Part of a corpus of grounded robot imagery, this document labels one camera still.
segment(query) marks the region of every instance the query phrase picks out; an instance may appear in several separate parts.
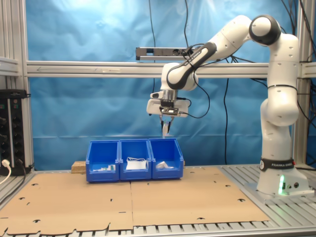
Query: white object in bin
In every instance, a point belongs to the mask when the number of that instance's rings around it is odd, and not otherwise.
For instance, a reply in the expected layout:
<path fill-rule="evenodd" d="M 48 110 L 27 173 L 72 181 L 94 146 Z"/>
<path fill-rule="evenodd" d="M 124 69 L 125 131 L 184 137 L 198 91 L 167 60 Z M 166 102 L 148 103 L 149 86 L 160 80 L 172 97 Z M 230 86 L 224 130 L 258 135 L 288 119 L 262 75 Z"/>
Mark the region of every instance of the white object in bin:
<path fill-rule="evenodd" d="M 108 168 L 102 167 L 101 169 L 94 169 L 93 171 L 105 171 L 105 170 L 115 170 L 115 164 L 110 164 Z"/>
<path fill-rule="evenodd" d="M 173 169 L 173 166 L 168 166 L 166 162 L 160 162 L 159 164 L 156 165 L 157 169 Z"/>
<path fill-rule="evenodd" d="M 147 169 L 147 161 L 144 158 L 128 157 L 126 160 L 127 160 L 126 170 Z"/>

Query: metal table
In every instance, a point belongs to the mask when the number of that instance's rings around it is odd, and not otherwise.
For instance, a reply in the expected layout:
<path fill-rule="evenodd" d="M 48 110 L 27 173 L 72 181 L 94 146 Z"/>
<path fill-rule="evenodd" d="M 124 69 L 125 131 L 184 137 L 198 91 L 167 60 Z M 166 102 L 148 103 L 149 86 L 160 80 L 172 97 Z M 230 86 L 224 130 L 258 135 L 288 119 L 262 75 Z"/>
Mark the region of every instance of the metal table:
<path fill-rule="evenodd" d="M 263 204 L 245 189 L 246 183 L 258 182 L 260 169 L 258 165 L 225 165 L 217 166 L 230 178 L 262 211 L 270 221 L 239 222 L 239 223 L 209 223 L 192 225 L 137 226 L 125 231 L 88 231 L 63 235 L 60 237 L 102 237 L 102 236 L 316 236 L 316 198 L 290 198 L 284 201 L 274 200 Z M 27 184 L 39 173 L 61 173 L 70 171 L 36 171 L 28 174 Z M 311 182 L 316 182 L 316 172 L 301 170 Z M 10 177 L 0 188 L 0 200 L 23 179 Z M 39 237 L 35 235 L 16 235 L 15 237 Z"/>

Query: franka emika robot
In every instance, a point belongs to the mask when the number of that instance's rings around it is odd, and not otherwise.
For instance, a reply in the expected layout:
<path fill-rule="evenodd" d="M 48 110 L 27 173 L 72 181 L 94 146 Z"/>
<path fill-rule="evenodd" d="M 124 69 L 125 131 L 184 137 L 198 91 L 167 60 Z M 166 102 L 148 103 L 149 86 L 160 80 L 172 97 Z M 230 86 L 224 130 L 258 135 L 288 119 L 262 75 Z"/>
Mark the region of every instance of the franka emika robot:
<path fill-rule="evenodd" d="M 283 34 L 273 17 L 261 15 L 251 21 L 246 16 L 237 16 L 186 61 L 165 64 L 161 91 L 151 94 L 147 112 L 160 116 L 162 133 L 168 134 L 174 117 L 188 115 L 189 102 L 177 100 L 177 91 L 196 88 L 195 69 L 206 61 L 229 57 L 248 40 L 270 49 L 268 98 L 260 108 L 263 141 L 257 190 L 274 197 L 311 195 L 307 178 L 294 167 L 289 133 L 289 126 L 299 115 L 296 88 L 299 42 L 294 35 Z M 171 121 L 164 121 L 163 115 L 171 117 Z"/>

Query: blue bin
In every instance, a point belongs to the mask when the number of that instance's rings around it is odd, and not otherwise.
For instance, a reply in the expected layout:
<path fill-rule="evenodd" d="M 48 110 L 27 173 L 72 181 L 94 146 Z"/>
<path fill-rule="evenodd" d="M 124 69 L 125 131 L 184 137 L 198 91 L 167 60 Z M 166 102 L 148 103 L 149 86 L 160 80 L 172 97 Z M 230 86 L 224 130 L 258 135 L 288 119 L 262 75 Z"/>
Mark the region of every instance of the blue bin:
<path fill-rule="evenodd" d="M 120 180 L 146 180 L 152 178 L 152 157 L 148 140 L 120 140 L 119 147 Z M 148 162 L 147 169 L 126 170 L 127 157 L 146 159 Z"/>
<path fill-rule="evenodd" d="M 183 155 L 177 139 L 149 139 L 152 153 L 153 179 L 179 179 L 183 176 Z M 173 168 L 157 169 L 156 165 L 166 162 Z"/>
<path fill-rule="evenodd" d="M 95 171 L 109 165 L 115 165 L 115 170 Z M 119 141 L 91 141 L 85 169 L 88 182 L 119 180 Z"/>

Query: cardboard floor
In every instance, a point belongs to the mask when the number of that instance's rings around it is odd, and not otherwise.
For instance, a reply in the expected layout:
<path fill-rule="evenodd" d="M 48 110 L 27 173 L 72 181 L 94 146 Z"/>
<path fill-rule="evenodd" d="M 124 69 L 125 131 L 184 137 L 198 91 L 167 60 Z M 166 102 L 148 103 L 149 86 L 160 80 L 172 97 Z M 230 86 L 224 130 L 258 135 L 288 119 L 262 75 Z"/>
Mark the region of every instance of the cardboard floor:
<path fill-rule="evenodd" d="M 0 211 L 0 234 L 58 235 L 133 226 L 267 221 L 216 167 L 182 180 L 87 184 L 85 175 L 36 175 Z"/>

